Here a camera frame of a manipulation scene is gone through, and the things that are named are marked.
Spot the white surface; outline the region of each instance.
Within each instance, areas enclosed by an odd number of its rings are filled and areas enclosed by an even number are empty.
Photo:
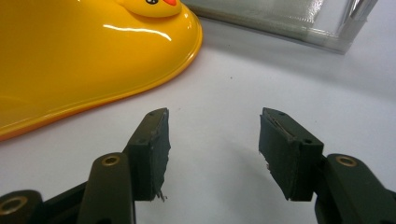
[[[345,56],[202,20],[202,50],[178,78],[0,143],[0,195],[35,189],[47,200],[86,181],[96,158],[122,151],[145,114],[165,106],[168,199],[136,203],[137,223],[316,223],[314,202],[287,202],[265,169],[264,106],[396,190],[395,10],[379,1]]]

